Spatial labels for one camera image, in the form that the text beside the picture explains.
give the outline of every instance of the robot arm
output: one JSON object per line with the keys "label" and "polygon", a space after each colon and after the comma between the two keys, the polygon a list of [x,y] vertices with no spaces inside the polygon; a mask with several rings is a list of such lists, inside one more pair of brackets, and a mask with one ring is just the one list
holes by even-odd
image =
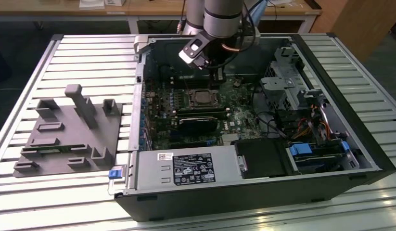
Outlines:
{"label": "robot arm", "polygon": [[243,0],[188,0],[183,34],[196,36],[179,56],[191,67],[202,70],[223,68],[242,52],[244,40],[251,45],[256,42],[259,32],[247,15],[248,8]]}

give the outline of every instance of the green circuit board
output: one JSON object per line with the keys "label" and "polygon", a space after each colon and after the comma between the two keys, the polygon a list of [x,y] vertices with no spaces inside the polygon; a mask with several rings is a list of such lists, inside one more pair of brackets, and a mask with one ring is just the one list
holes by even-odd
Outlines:
{"label": "green circuit board", "polygon": [[[234,78],[216,90],[218,106],[228,108],[227,119],[219,119],[216,130],[199,136],[174,137],[176,133],[175,116],[171,111],[190,108],[188,90],[172,90],[159,88],[148,99],[150,115],[152,122],[152,143],[155,150],[166,150],[184,147],[220,146],[224,145],[223,135],[236,134],[239,139],[252,139],[262,136],[259,124],[256,123],[252,106],[250,104],[252,95],[252,84],[242,84],[239,87]],[[179,104],[171,106],[171,96],[179,95]]]}

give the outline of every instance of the floor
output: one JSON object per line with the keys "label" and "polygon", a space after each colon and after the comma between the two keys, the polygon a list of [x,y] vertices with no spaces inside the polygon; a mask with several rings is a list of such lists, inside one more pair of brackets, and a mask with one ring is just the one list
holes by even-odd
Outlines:
{"label": "floor", "polygon": [[[142,22],[140,33],[174,33],[176,23]],[[51,22],[38,31],[31,22],[0,23],[0,52],[12,77],[0,83],[0,128],[11,113],[31,73],[54,34],[128,34],[126,22]],[[396,99],[396,41],[390,35],[364,66]]]}

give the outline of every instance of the aluminum extrusion table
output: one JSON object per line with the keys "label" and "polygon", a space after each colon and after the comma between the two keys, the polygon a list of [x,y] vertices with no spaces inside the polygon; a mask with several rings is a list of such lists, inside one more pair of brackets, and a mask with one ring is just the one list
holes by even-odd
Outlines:
{"label": "aluminum extrusion table", "polygon": [[[0,132],[0,230],[376,230],[396,228],[396,173],[324,201],[228,214],[138,223],[114,201],[108,172],[14,178],[38,101],[82,84],[94,103],[123,103],[116,164],[126,164],[136,61],[135,35],[54,37]],[[303,35],[315,56],[396,166],[396,102],[336,38]],[[307,71],[311,83],[318,86]]]}

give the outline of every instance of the wooden desk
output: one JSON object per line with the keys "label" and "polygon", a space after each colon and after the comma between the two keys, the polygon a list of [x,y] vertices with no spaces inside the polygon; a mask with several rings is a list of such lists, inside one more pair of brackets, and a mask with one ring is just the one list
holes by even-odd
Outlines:
{"label": "wooden desk", "polygon": [[107,16],[111,12],[128,14],[130,2],[123,6],[82,11],[79,0],[0,0],[0,16]]}
{"label": "wooden desk", "polygon": [[[322,11],[314,10],[304,0],[283,6],[268,7],[262,20],[302,21],[299,32],[307,33]],[[131,33],[139,34],[138,21],[178,21],[182,8],[183,0],[127,0],[123,6],[92,11],[79,10],[79,0],[0,0],[0,21],[127,21]]]}
{"label": "wooden desk", "polygon": [[[282,4],[284,8],[267,7],[262,21],[303,21],[299,33],[308,33],[316,16],[322,10],[315,10],[304,0],[295,0],[290,4]],[[131,31],[138,28],[138,21],[143,20],[179,20],[183,9],[183,0],[131,0],[128,21]]]}

